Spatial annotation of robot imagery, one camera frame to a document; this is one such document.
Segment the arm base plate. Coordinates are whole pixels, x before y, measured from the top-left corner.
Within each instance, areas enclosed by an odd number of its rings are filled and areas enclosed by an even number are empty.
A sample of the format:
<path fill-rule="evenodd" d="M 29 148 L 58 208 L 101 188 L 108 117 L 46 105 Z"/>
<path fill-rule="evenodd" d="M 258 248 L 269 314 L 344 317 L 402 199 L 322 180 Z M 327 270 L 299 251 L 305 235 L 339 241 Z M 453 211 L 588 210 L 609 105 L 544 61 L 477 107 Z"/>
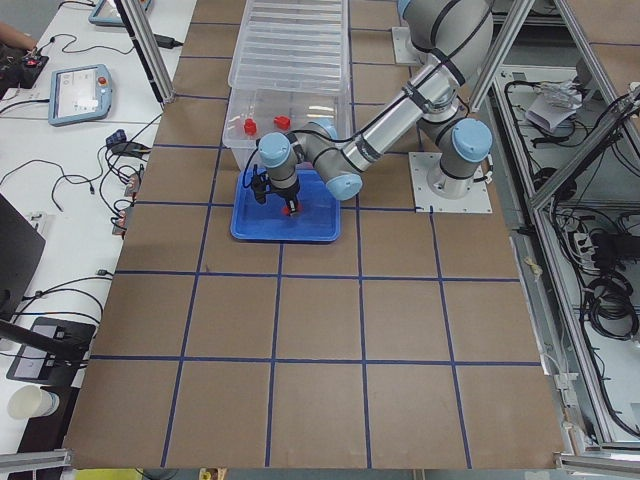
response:
<path fill-rule="evenodd" d="M 490 177 L 480 163 L 474 176 L 454 179 L 441 169 L 440 152 L 410 152 L 409 165 L 417 212 L 492 214 Z"/>
<path fill-rule="evenodd" d="M 393 27 L 391 36 L 397 65 L 421 66 L 424 64 L 424 55 L 413 46 L 408 27 Z"/>

